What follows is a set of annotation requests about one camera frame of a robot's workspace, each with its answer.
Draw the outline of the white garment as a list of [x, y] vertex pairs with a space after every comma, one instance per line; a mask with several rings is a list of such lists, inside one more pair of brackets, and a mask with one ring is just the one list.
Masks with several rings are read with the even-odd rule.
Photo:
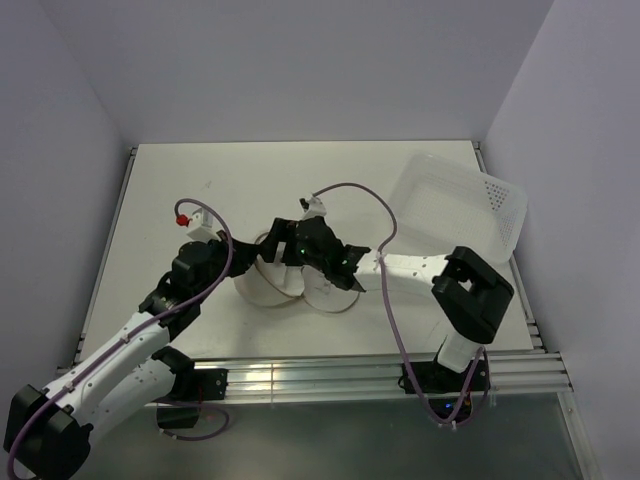
[[280, 294], [289, 298], [303, 295], [305, 285], [301, 267], [287, 266], [281, 262], [266, 263], [259, 258], [256, 268]]

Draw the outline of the white mesh laundry bag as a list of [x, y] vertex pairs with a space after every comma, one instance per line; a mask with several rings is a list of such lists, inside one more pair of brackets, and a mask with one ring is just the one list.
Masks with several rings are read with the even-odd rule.
[[311, 267], [285, 266], [283, 253], [284, 245], [281, 244], [274, 263], [267, 263], [258, 256], [244, 275], [234, 279], [235, 289], [245, 301], [265, 308], [302, 301], [328, 314], [343, 313], [356, 304], [359, 292], [338, 289]]

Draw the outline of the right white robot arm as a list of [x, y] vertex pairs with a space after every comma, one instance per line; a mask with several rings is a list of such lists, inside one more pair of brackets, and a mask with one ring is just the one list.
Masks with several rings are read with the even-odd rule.
[[384, 254], [342, 242], [321, 216], [275, 219], [258, 243], [258, 257], [299, 271], [303, 293], [324, 311], [343, 310], [347, 301], [372, 291], [434, 299], [450, 324], [432, 368], [435, 383], [446, 390], [466, 379], [478, 350], [494, 341], [514, 295], [511, 284], [470, 248], [431, 256]]

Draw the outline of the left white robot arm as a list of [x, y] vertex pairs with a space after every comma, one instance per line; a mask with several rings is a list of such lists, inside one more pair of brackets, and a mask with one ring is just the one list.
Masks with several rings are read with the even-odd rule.
[[260, 248], [225, 237], [184, 244], [171, 268], [125, 325], [85, 361], [11, 400], [3, 448], [7, 474], [69, 479], [98, 438], [150, 402], [194, 409], [201, 394], [193, 360], [171, 347], [227, 278], [246, 273]]

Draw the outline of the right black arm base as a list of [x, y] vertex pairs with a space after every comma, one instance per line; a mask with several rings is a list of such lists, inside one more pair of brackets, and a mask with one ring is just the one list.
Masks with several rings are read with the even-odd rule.
[[455, 430], [468, 424], [485, 406], [491, 389], [489, 358], [481, 347], [467, 368], [456, 373], [436, 359], [404, 363], [398, 387], [416, 395], [438, 426]]

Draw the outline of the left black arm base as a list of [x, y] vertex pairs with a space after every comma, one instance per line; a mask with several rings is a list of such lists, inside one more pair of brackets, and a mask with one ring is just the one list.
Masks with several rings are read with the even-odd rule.
[[[228, 412], [214, 405], [225, 399], [228, 386], [225, 368], [195, 369], [177, 377], [177, 386], [163, 398], [156, 409], [156, 425], [162, 434], [185, 441], [209, 439], [220, 435], [231, 423]], [[199, 420], [221, 420], [221, 425], [211, 432], [195, 437], [179, 434], [196, 426]]]

